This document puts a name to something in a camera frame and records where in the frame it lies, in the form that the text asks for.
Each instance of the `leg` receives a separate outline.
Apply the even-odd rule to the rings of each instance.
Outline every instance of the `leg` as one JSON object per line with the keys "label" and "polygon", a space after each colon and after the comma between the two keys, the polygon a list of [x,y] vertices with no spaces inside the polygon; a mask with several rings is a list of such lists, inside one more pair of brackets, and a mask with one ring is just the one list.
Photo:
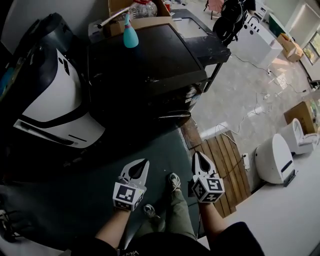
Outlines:
{"label": "leg", "polygon": [[152,205],[147,204],[143,208],[144,213],[148,216],[148,219],[140,226],[134,235],[134,239],[140,238],[146,234],[153,232],[163,232],[165,230],[165,221],[156,215],[155,209]]}
{"label": "leg", "polygon": [[196,236],[191,225],[188,205],[180,189],[180,179],[174,173],[169,174],[169,177],[172,175],[175,175],[176,177],[171,179],[173,180],[172,183],[174,183],[175,179],[178,179],[179,185],[175,186],[174,191],[170,195],[170,202],[166,210],[165,231],[181,234],[196,240]]}
{"label": "leg", "polygon": [[218,64],[215,66],[215,69],[214,69],[214,71],[213,71],[213,73],[212,73],[212,75],[211,75],[208,83],[206,84],[206,86],[205,86],[205,88],[204,88],[204,92],[205,92],[205,93],[209,90],[212,82],[215,80],[215,78],[216,78],[219,70],[221,69],[221,66],[222,66],[222,63],[218,63]]}
{"label": "leg", "polygon": [[209,5],[209,0],[206,0],[205,8],[204,8],[204,10],[203,10],[203,11],[205,11],[205,10],[207,9],[208,5]]}

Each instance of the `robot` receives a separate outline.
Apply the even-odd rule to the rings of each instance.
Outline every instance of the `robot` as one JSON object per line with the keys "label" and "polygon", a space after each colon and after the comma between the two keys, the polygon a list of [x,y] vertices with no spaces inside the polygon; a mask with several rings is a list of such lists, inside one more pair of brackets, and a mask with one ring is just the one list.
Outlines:
{"label": "robot", "polygon": [[147,191],[149,165],[147,159],[138,159],[123,168],[119,182],[114,185],[112,200],[115,207],[132,212],[137,208]]}
{"label": "robot", "polygon": [[224,181],[219,177],[215,164],[197,151],[192,157],[193,177],[189,182],[189,197],[200,203],[215,203],[225,193]]}

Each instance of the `cardboard box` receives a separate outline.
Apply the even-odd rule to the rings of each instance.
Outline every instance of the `cardboard box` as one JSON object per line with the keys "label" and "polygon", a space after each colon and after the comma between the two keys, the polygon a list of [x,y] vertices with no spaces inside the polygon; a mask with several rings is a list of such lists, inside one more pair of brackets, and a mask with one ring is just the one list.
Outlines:
{"label": "cardboard box", "polygon": [[320,126],[314,122],[317,116],[317,106],[313,99],[306,100],[291,108],[284,113],[284,118],[287,124],[290,124],[294,118],[298,119],[303,133],[313,134],[320,132]]}
{"label": "cardboard box", "polygon": [[283,47],[284,56],[291,62],[297,62],[304,55],[304,51],[300,48],[300,46],[293,42],[287,34],[281,33],[277,41]]}
{"label": "cardboard box", "polygon": [[[126,8],[133,3],[133,0],[108,0],[109,1],[109,12],[114,14],[120,9]],[[177,29],[175,22],[172,20],[171,15],[166,8],[162,0],[152,0],[157,7],[157,17],[148,18],[135,18],[131,21],[131,25],[134,29],[140,29],[144,27],[150,27],[159,24],[171,24]],[[110,24],[111,36],[122,34],[125,30],[125,22],[117,21]]]}

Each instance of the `person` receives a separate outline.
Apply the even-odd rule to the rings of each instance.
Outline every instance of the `person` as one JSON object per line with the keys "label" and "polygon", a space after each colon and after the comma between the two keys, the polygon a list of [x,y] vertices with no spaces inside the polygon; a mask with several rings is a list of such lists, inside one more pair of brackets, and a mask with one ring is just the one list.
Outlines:
{"label": "person", "polygon": [[[199,211],[210,250],[197,242],[189,217],[188,205],[181,192],[180,178],[171,173],[167,178],[170,189],[166,222],[147,204],[148,217],[132,238],[124,256],[139,255],[264,255],[259,243],[244,222],[228,226],[213,203],[199,203]],[[79,239],[72,247],[72,256],[117,256],[131,212],[117,208],[111,219],[95,237]]]}

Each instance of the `black sleeve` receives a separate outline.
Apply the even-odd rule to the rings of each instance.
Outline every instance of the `black sleeve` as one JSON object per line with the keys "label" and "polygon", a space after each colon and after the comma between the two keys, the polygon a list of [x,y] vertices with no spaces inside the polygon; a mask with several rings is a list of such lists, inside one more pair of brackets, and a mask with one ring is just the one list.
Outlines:
{"label": "black sleeve", "polygon": [[265,255],[244,222],[229,226],[210,244],[210,249],[214,255]]}
{"label": "black sleeve", "polygon": [[71,256],[117,256],[111,245],[95,237],[78,237],[70,249]]}
{"label": "black sleeve", "polygon": [[256,11],[256,0],[246,0],[246,9],[251,11]]}

